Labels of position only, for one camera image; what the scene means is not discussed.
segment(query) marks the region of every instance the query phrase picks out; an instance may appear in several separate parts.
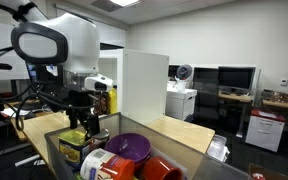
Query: white cabinet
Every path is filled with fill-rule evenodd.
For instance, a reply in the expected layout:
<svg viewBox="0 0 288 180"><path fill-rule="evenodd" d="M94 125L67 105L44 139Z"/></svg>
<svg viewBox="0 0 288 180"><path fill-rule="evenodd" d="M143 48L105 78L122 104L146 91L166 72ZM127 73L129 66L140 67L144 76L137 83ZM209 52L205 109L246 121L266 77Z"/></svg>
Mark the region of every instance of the white cabinet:
<svg viewBox="0 0 288 180"><path fill-rule="evenodd" d="M284 122L282 116L252 110L246 142L277 152Z"/></svg>
<svg viewBox="0 0 288 180"><path fill-rule="evenodd" d="M165 113L169 57L129 49L101 51L99 73L117 85L117 108L148 124Z"/></svg>
<svg viewBox="0 0 288 180"><path fill-rule="evenodd" d="M191 121L194 113L196 90L185 89L185 92L177 92L175 88L167 88L165 115Z"/></svg>

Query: plastic bottle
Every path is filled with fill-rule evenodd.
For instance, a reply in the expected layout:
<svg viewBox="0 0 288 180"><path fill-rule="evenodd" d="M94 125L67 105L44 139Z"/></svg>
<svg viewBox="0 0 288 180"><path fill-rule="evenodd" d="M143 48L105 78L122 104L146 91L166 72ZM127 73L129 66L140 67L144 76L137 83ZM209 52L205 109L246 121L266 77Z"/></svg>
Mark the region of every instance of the plastic bottle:
<svg viewBox="0 0 288 180"><path fill-rule="evenodd" d="M114 114L117 112L117 86L113 86L113 88L108 92L108 112L109 114Z"/></svg>

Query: white box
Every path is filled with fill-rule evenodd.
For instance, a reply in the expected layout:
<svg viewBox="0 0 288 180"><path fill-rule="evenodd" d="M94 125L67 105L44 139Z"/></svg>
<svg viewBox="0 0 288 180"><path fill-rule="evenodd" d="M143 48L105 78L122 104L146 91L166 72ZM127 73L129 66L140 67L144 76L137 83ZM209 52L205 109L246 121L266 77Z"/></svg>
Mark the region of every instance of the white box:
<svg viewBox="0 0 288 180"><path fill-rule="evenodd" d="M180 93L175 88L167 88L165 115L183 121L192 116L196 94L194 89L185 89Z"/></svg>

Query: wooden table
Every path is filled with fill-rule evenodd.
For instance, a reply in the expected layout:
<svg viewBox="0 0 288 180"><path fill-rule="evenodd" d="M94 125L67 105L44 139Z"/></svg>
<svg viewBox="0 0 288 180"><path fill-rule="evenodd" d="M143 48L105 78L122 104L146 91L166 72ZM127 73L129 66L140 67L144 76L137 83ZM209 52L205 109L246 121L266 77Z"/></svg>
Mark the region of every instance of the wooden table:
<svg viewBox="0 0 288 180"><path fill-rule="evenodd" d="M288 103L285 103L285 102L273 102L269 100L263 100L263 104L268 105L268 106L288 108Z"/></svg>
<svg viewBox="0 0 288 180"><path fill-rule="evenodd" d="M36 115L36 117L41 117L41 116L45 116L45 115L52 114L52 113L53 112L39 112L39 113L36 113L35 115ZM19 140L20 141L26 141L27 138L26 138L25 134L23 133L23 131L19 131L16 128L15 118L11 119L11 123L15 129L16 135L19 138Z"/></svg>
<svg viewBox="0 0 288 180"><path fill-rule="evenodd" d="M24 134L41 155L45 163L49 164L44 135L69 127L68 117L64 113L54 113L24 121L24 125ZM148 127L203 153L206 152L215 134L214 130L170 117L153 121Z"/></svg>
<svg viewBox="0 0 288 180"><path fill-rule="evenodd" d="M230 100L237 100L240 102L246 102L249 103L252 101L252 97L251 96L237 96L236 94L222 94L222 93L218 93L218 97L219 98L223 98L223 99L230 99Z"/></svg>
<svg viewBox="0 0 288 180"><path fill-rule="evenodd" d="M19 102L10 103L10 105L11 105L11 106L14 106L14 105L17 104L17 103L19 103ZM36 117L40 117L40 116L45 116L45 115L52 114L52 113L53 113L53 112L46 112L46 111L45 111L45 112L35 113L35 115L36 115ZM16 135L17 135L17 137L19 138L19 140L20 140L20 141L26 141L27 138L26 138L26 136L24 135L23 131L19 131L19 130L17 130L17 128L16 128L15 118L12 118L12 119L11 119L11 123L12 123L12 125L13 125L13 127L14 127L14 129L15 129Z"/></svg>
<svg viewBox="0 0 288 180"><path fill-rule="evenodd" d="M236 100L243 104L242 114L240 117L240 124L239 124L238 131L236 133L236 137L242 138L243 137L243 123L244 123L244 118L246 115L246 108L247 108L247 105L252 102L252 97L243 96L243 95L237 96L236 94L222 94L221 92L218 93L218 97L223 98L223 99Z"/></svg>
<svg viewBox="0 0 288 180"><path fill-rule="evenodd" d="M147 126L202 153L206 153L215 134L212 129L168 116L157 119Z"/></svg>

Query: white cup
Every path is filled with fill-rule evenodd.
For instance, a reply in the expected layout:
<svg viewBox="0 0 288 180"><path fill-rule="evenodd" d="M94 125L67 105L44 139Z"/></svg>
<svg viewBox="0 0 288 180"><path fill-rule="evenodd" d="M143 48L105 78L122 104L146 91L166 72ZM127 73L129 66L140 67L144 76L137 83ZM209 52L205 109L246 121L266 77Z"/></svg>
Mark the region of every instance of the white cup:
<svg viewBox="0 0 288 180"><path fill-rule="evenodd" d="M186 81L177 80L177 91L185 92Z"/></svg>

